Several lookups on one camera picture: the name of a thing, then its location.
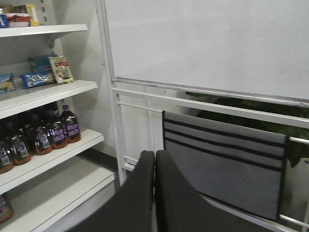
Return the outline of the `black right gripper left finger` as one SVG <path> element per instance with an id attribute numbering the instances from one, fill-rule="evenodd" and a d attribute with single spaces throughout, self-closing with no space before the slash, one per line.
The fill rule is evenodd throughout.
<path id="1" fill-rule="evenodd" d="M 69 232 L 150 232 L 155 154 L 142 151 L 134 170 L 118 191 L 95 213 Z"/>

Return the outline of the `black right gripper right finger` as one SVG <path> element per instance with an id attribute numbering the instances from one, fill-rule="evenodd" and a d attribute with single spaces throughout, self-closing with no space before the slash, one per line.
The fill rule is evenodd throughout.
<path id="1" fill-rule="evenodd" d="M 264 232 L 265 228 L 208 203 L 180 172 L 171 155 L 156 152 L 155 207 L 160 232 Z"/>

